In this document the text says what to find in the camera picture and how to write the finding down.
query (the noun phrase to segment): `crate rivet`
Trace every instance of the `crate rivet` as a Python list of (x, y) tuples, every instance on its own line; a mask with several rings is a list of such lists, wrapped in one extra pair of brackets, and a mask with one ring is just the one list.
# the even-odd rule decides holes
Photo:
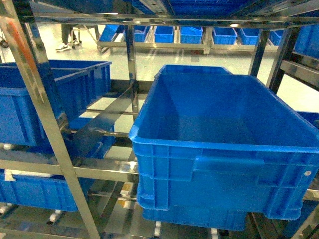
[(306, 172), (304, 173), (304, 175), (305, 175), (305, 176), (311, 175), (311, 171), (306, 171)]

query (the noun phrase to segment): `white shoe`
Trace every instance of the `white shoe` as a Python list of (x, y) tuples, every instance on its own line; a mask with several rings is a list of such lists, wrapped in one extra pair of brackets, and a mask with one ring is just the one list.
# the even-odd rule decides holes
[(80, 45), (80, 42), (78, 41), (78, 39), (75, 39), (73, 41), (73, 46), (78, 46), (78, 45)]
[(67, 51), (67, 50), (70, 50), (70, 49), (71, 49), (71, 47), (69, 45), (64, 45), (64, 43), (62, 43), (55, 50), (57, 52), (63, 52), (63, 51)]

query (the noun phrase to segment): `floor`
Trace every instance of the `floor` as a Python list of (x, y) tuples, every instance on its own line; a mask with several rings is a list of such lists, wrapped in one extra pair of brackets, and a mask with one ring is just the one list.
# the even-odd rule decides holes
[[(60, 25), (39, 25), (40, 34), (45, 44), (49, 59), (71, 59), (71, 60), (103, 60), (112, 61), (111, 78), (126, 79), (129, 78), (127, 57), (125, 49), (113, 49), (113, 53), (101, 54), (87, 32), (81, 32), (82, 45), (75, 50), (62, 53), (56, 53), (55, 47), (61, 42)], [(9, 49), (1, 48), (0, 54), (3, 61), (14, 61), (13, 55)], [(266, 53), (258, 78), (266, 83), (270, 73), (274, 53)], [(252, 53), (214, 53), (203, 56), (196, 52), (187, 52), (184, 50), (139, 50), (136, 54), (138, 80), (152, 81), (154, 75), (164, 64), (184, 64), (184, 65), (207, 65), (223, 66), (233, 74), (248, 74)], [(298, 81), (285, 76), (279, 88), (278, 96), (282, 98), (293, 109), (299, 111), (319, 112), (319, 93)], [(105, 108), (113, 99), (103, 98), (91, 106), (95, 109)], [(83, 116), (96, 115), (95, 113), (84, 113)], [(132, 126), (131, 116), (121, 116), (116, 123), (116, 131), (128, 132)]]

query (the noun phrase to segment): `vertical steel post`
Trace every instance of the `vertical steel post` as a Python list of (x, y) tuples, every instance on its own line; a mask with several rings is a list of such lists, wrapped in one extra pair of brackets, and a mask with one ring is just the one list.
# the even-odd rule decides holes
[(300, 32), (299, 27), (289, 28), (284, 31), (281, 43), (278, 47), (278, 50), (275, 56), (273, 67), (271, 69), (271, 72), (266, 84), (267, 87), (270, 88), (275, 93), (277, 93), (285, 73), (283, 70), (280, 69), (281, 63), (283, 60), (290, 59), (293, 49), (295, 47), (299, 32)]
[(128, 67), (130, 85), (133, 85), (133, 96), (132, 96), (132, 111), (134, 113), (139, 112), (139, 101), (138, 101), (138, 82), (136, 75), (136, 59), (135, 59), (135, 48), (134, 48), (134, 26), (125, 25), (125, 37), (126, 37), (126, 50), (128, 56)]
[(33, 17), (28, 1), (1, 0), (0, 24), (17, 62), (32, 102), (42, 122), (61, 171), (72, 192), (79, 212), (92, 239), (100, 238), (79, 180), (60, 132), (68, 123), (57, 86), (35, 22), (20, 22)]
[(206, 32), (205, 32), (205, 36), (204, 36), (204, 46), (205, 46), (204, 55), (209, 55), (209, 53), (210, 53), (212, 34), (213, 34), (213, 28), (206, 27)]
[(258, 75), (260, 64), (263, 59), (263, 55), (267, 45), (269, 33), (270, 33), (269, 31), (260, 30), (258, 34), (259, 40), (256, 43), (253, 57), (250, 63), (249, 73), (248, 73), (251, 76), (257, 77)]

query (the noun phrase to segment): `shelving unit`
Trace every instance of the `shelving unit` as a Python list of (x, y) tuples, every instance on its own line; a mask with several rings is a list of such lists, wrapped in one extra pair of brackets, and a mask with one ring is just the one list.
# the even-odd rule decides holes
[[(249, 214), (246, 230), (243, 232), (226, 232), (215, 229), (197, 228), (167, 223), (145, 221), (141, 217), (141, 208), (132, 209), (130, 202), (134, 202), (138, 171), (132, 144), (127, 134), (121, 132), (107, 132), (107, 129), (122, 115), (132, 115), (136, 118), (139, 111), (138, 98), (147, 94), (151, 82), (139, 82), (136, 79), (135, 48), (141, 47), (134, 43), (134, 25), (199, 25), (206, 27), (204, 42), (210, 41), (211, 28), (215, 26), (229, 27), (239, 24), (239, 27), (260, 28), (258, 44), (254, 47), (253, 58), (249, 74), (257, 76), (262, 56), (267, 49), (269, 30), (285, 29), (283, 40), (278, 48), (276, 59), (267, 82), (267, 86), (277, 92), (284, 74), (288, 74), (314, 89), (319, 89), (319, 61), (307, 56), (293, 53), (294, 44), (300, 27), (319, 23), (318, 17), (300, 17), (297, 15), (319, 9), (318, 0), (282, 0), (274, 3), (270, 9), (264, 0), (256, 0), (238, 12), (228, 17), (174, 15), (172, 9), (164, 9), (161, 0), (144, 0), (148, 8), (155, 15), (131, 14), (132, 8), (126, 3), (126, 11), (117, 14), (82, 14), (73, 12), (32, 12), (29, 2), (19, 0), (1, 0), (0, 26), (10, 45), (17, 65), (23, 76), (31, 99), (37, 110), (53, 148), (54, 155), (38, 155), (34, 162), (34, 155), (23, 151), (0, 151), (0, 168), (41, 172), (63, 175), (68, 183), (78, 207), (76, 213), (65, 213), (59, 220), (50, 224), (48, 216), (50, 210), (28, 207), (12, 207), (7, 213), (0, 215), (0, 232), (23, 238), (46, 239), (145, 239), (159, 237), (162, 239), (211, 239), (211, 238), (278, 238), (280, 228), (285, 222), (266, 219), (260, 214)], [(70, 160), (63, 137), (71, 132), (65, 113), (57, 114), (51, 107), (51, 99), (46, 90), (56, 87), (46, 56), (43, 42), (40, 38), (36, 22), (58, 22), (71, 24), (122, 24), (125, 25), (126, 43), (110, 43), (108, 47), (126, 47), (130, 80), (113, 80), (112, 94), (120, 95), (109, 106), (99, 112), (88, 125), (76, 132), (74, 142), (81, 154)], [(149, 47), (161, 48), (157, 43), (148, 43)], [(199, 45), (209, 52), (210, 45)], [(62, 108), (59, 96), (55, 96)], [(132, 104), (132, 111), (127, 107)], [(114, 160), (106, 155), (105, 160), (83, 158), (88, 151), (104, 135), (117, 138), (112, 147), (118, 150), (123, 161)], [(99, 179), (95, 189), (92, 189), (87, 202), (80, 184), (79, 177)], [(123, 192), (124, 184), (130, 184), (130, 190)], [(119, 207), (117, 199), (126, 200), (130, 206)], [(309, 188), (305, 199), (319, 200), (319, 188), (314, 184)], [(292, 238), (300, 238), (299, 234), (318, 233), (318, 228), (306, 227), (313, 223), (310, 216), (298, 233)]]

